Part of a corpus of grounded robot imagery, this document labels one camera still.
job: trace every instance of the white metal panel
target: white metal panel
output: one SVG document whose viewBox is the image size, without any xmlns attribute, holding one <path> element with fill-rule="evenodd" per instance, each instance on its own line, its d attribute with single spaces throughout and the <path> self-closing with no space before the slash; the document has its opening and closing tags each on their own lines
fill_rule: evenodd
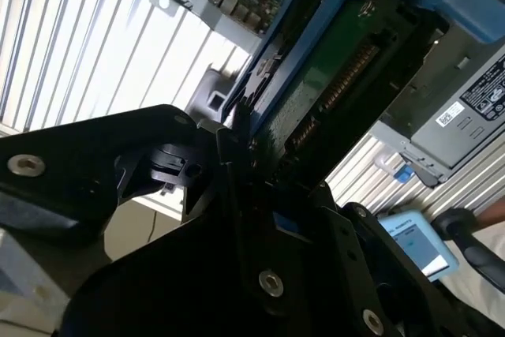
<svg viewBox="0 0 505 337">
<path fill-rule="evenodd" d="M 2 128 L 160 103 L 184 109 L 207 68 L 243 67 L 249 54 L 172 6 L 170 16 L 149 0 L 0 0 Z M 180 212 L 180 195 L 148 199 L 170 214 Z"/>
<path fill-rule="evenodd" d="M 422 210 L 429 219 L 451 207 L 482 212 L 505 196 L 505 135 L 494 140 L 446 183 L 430 189 L 413 176 L 407 183 L 396 181 L 375 165 L 384 145 L 365 135 L 328 176 L 338 205 L 355 201 L 371 212 L 402 206 Z M 398 154 L 386 164 L 399 169 L 405 162 Z"/>
</svg>

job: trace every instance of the cable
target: cable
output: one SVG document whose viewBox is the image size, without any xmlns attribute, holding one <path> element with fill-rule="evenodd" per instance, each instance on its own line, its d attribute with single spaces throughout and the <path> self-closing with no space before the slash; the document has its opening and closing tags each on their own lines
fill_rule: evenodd
<svg viewBox="0 0 505 337">
<path fill-rule="evenodd" d="M 149 233 L 148 237 L 148 243 L 151 242 L 152 235 L 155 233 L 155 227 L 156 227 L 156 217 L 158 216 L 158 212 L 154 211 L 155 215 L 152 216 L 152 226 L 151 226 L 151 232 Z"/>
</svg>

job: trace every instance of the black handle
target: black handle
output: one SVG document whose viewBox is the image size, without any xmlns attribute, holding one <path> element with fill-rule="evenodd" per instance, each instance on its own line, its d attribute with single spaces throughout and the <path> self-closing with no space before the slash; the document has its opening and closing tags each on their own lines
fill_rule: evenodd
<svg viewBox="0 0 505 337">
<path fill-rule="evenodd" d="M 452 223 L 447 226 L 446 232 L 470 266 L 498 291 L 505 294 L 505 262 L 477 240 L 465 224 Z"/>
</svg>

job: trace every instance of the light blue phone case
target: light blue phone case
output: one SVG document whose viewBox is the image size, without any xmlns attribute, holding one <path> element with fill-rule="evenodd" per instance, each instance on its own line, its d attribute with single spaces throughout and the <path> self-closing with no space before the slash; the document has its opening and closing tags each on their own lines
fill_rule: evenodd
<svg viewBox="0 0 505 337">
<path fill-rule="evenodd" d="M 410 259 L 422 271 L 427 271 L 425 275 L 431 282 L 458 269 L 455 255 L 419 211 L 402 212 L 379 222 Z M 445 260 L 445 267 L 440 257 Z"/>
</svg>

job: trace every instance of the silver screw head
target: silver screw head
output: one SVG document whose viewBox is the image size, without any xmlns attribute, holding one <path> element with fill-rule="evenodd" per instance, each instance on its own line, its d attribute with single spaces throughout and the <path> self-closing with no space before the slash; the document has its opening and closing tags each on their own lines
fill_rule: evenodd
<svg viewBox="0 0 505 337">
<path fill-rule="evenodd" d="M 10 157 L 7 168 L 11 173 L 21 177 L 38 177 L 46 170 L 42 158 L 30 154 L 18 154 Z"/>
<path fill-rule="evenodd" d="M 366 211 L 361 207 L 356 207 L 356 212 L 361 217 L 366 217 Z"/>
<path fill-rule="evenodd" d="M 363 311 L 363 321 L 365 322 L 368 329 L 370 329 L 375 335 L 384 334 L 384 326 L 380 318 L 370 309 L 365 309 Z"/>
<path fill-rule="evenodd" d="M 261 288 L 273 298 L 279 298 L 284 293 L 282 280 L 272 270 L 262 271 L 259 280 Z"/>
</svg>

